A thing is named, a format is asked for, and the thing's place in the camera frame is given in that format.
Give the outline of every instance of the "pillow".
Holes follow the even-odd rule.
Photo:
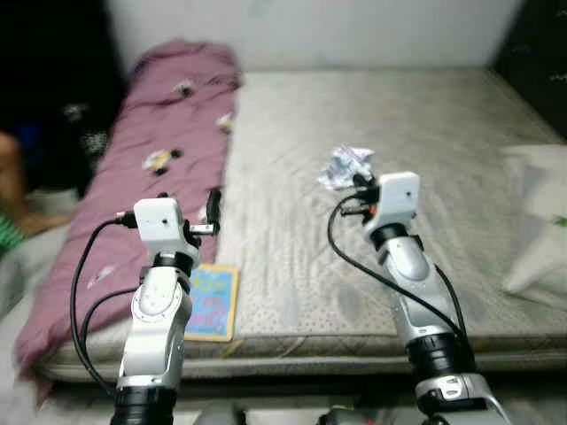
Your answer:
[[[515,146],[503,153],[522,198],[518,255],[504,290],[567,310],[567,146]]]

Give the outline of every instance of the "person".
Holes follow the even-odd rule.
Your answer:
[[[18,139],[0,130],[0,201],[2,212],[24,237],[66,224],[69,214],[53,216],[33,212],[26,200],[26,170]]]

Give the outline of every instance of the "book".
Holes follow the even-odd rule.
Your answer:
[[[193,311],[185,327],[185,340],[228,342],[234,333],[238,269],[203,264],[190,278]]]

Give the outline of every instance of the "bed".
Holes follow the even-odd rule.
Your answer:
[[[372,149],[378,174],[422,176],[415,231],[454,281],[479,366],[564,367],[567,313],[501,291],[515,255],[518,199],[500,149],[558,139],[500,81],[481,70],[258,72],[244,75],[237,95],[215,259],[240,269],[235,335],[186,342],[184,377],[409,370],[384,292],[326,241],[341,194],[317,175],[343,144]],[[337,239],[375,264],[358,220],[341,221]],[[89,337],[90,357],[108,379],[127,314]],[[89,380],[68,341],[32,368],[52,380]]]

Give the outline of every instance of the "black wire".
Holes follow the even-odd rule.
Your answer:
[[[327,224],[327,238],[329,239],[330,247],[333,249],[334,252],[337,253],[337,255],[340,258],[342,258],[344,261],[346,261],[350,265],[358,268],[359,270],[361,270],[362,272],[364,272],[364,273],[368,274],[369,276],[375,278],[376,280],[378,280],[379,282],[381,282],[383,285],[387,286],[391,290],[395,290],[396,292],[403,295],[404,297],[408,297],[412,301],[415,301],[417,304],[423,306],[424,308],[426,308],[430,312],[437,315],[441,320],[443,320],[447,324],[447,326],[449,328],[451,328],[451,330],[456,335],[457,339],[461,342],[462,347],[466,348],[467,351],[469,352],[471,360],[474,361],[474,352],[472,350],[472,347],[470,346],[469,339],[465,336],[465,334],[462,332],[462,330],[460,330],[459,327],[454,324],[454,322],[450,318],[448,318],[445,314],[443,314],[435,306],[429,304],[426,301],[423,301],[421,298],[417,297],[416,295],[409,292],[408,290],[401,288],[401,286],[397,285],[396,283],[392,282],[391,280],[389,280],[389,279],[383,277],[382,275],[374,272],[373,270],[365,267],[363,264],[359,263],[355,259],[350,258],[348,255],[346,255],[344,252],[342,252],[337,247],[337,244],[335,243],[335,239],[334,239],[333,234],[332,234],[333,224],[335,222],[335,218],[337,217],[337,213],[340,210],[341,206],[343,206],[343,204],[345,204],[346,202],[348,202],[352,199],[358,199],[358,198],[359,198],[359,194],[352,194],[348,197],[345,197],[344,199],[342,199],[337,204],[337,206],[335,206],[335,209],[330,214],[329,222]]]
[[[87,351],[87,335],[89,333],[90,319],[91,319],[92,315],[94,314],[95,310],[97,310],[97,308],[101,304],[103,304],[105,301],[109,300],[110,298],[118,297],[119,295],[130,294],[132,292],[135,292],[136,290],[137,290],[137,288],[131,288],[129,290],[117,290],[115,292],[112,292],[112,293],[100,298],[87,311],[87,315],[85,316],[85,320],[82,323],[82,327],[81,327],[81,344],[82,344],[82,348],[84,350],[84,354],[89,361],[90,361],[90,357],[89,357],[89,352]]]
[[[73,339],[74,348],[77,351],[77,355],[79,356],[79,360],[87,369],[90,376],[105,390],[106,394],[113,397],[114,396],[114,388],[108,384],[101,375],[98,374],[97,370],[92,366],[92,363],[89,360],[89,356],[86,354],[86,347],[82,345],[82,341],[79,339],[79,327],[77,325],[77,312],[76,312],[76,301],[77,301],[77,284],[79,282],[79,276],[81,275],[82,268],[85,264],[85,260],[89,256],[90,248],[92,244],[97,239],[98,234],[101,232],[103,228],[106,226],[110,226],[111,224],[116,224],[116,220],[107,220],[97,226],[95,230],[90,235],[89,241],[87,242],[87,246],[85,246],[84,251],[82,252],[81,259],[79,260],[79,264],[77,268],[74,270],[73,275],[73,282],[71,283],[71,296],[70,296],[70,314],[71,314],[71,337]]]
[[[435,265],[435,270],[437,270],[437,273],[439,273],[439,276],[441,276],[441,280],[447,287],[447,292],[451,296],[451,300],[453,301],[454,312],[457,315],[457,322],[459,323],[459,328],[461,329],[462,334],[467,336],[467,328],[465,327],[464,318],[462,317],[461,303],[459,303],[459,298],[457,297],[457,294],[454,292],[453,285],[451,284],[451,281],[449,281],[449,278],[447,277],[445,272],[441,270],[441,267],[439,267],[437,264]]]

